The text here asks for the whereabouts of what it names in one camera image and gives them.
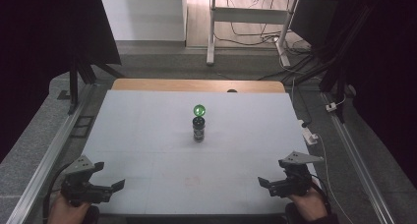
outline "green glass sphere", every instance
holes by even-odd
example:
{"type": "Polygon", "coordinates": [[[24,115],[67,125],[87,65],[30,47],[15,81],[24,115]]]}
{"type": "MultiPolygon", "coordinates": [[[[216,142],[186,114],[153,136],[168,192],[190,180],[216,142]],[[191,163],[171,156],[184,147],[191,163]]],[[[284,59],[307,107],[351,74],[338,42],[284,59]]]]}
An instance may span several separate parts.
{"type": "Polygon", "coordinates": [[[203,115],[206,114],[206,108],[205,106],[198,104],[194,107],[194,115],[196,115],[197,117],[202,117],[203,115]]]}

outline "table leg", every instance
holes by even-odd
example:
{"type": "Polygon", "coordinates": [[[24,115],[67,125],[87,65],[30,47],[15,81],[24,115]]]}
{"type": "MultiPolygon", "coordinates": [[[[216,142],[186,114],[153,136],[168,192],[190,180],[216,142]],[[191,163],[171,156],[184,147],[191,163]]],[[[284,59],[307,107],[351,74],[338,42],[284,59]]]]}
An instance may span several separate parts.
{"type": "Polygon", "coordinates": [[[284,49],[284,41],[285,41],[285,36],[288,32],[289,24],[291,23],[291,20],[292,20],[292,16],[294,15],[294,11],[295,11],[295,7],[297,6],[297,2],[298,2],[298,0],[294,0],[292,2],[292,5],[288,10],[286,20],[285,20],[284,25],[282,27],[281,35],[279,36],[279,38],[274,39],[276,49],[278,50],[278,53],[279,53],[280,61],[281,61],[282,66],[284,68],[287,68],[287,67],[291,66],[289,61],[288,61],[288,57],[286,55],[285,49],[284,49]]]}
{"type": "Polygon", "coordinates": [[[211,0],[210,10],[209,10],[208,58],[207,58],[208,66],[212,66],[214,64],[214,12],[215,12],[215,0],[211,0]]]}

